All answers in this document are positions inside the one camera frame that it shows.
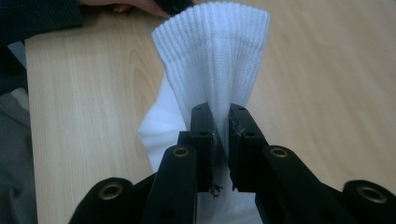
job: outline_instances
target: dark sleeve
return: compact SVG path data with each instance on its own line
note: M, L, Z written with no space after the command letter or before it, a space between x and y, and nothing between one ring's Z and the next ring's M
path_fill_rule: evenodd
M78 0L0 0L0 47L82 23Z

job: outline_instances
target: white sock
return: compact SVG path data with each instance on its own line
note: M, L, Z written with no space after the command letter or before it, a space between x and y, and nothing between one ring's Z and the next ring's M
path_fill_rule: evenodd
M230 105L248 102L269 18L255 7L208 3L180 13L152 34L187 129L191 109L208 102L226 155Z
M228 155L230 104L248 102L269 20L266 11L255 7L208 3L187 9L154 31L167 79L138 131L154 172L163 152L177 143L178 131L190 128L191 109L206 102ZM216 200L198 195L197 223L262 223L254 194L232 191L227 159L218 162L215 180L224 189Z

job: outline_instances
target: sock cuff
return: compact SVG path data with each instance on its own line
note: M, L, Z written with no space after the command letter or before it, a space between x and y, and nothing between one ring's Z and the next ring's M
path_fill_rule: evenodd
M180 60L208 40L232 39L263 51L270 14L239 3L214 2L190 7L152 33L164 64Z

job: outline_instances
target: light wood surface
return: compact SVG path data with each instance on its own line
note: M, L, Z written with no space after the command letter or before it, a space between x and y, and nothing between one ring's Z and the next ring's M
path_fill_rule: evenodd
M396 2L262 1L272 15L247 108L336 189L396 193ZM84 10L82 27L26 41L39 223L66 223L98 181L151 174L137 128L163 65L140 11Z

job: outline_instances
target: metal screw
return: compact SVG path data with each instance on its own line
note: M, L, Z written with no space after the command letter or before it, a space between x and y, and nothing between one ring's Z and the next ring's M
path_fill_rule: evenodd
M358 186L357 191L364 199L373 203L386 203L388 201L387 196L368 186Z
M279 147L271 148L270 152L276 157L284 158L288 156L288 152L285 149Z
M102 200L115 199L122 193L123 186L119 182L111 182L104 185L98 192L98 196Z
M178 147L174 150L174 156L176 157L185 157L189 155L189 150L184 147Z

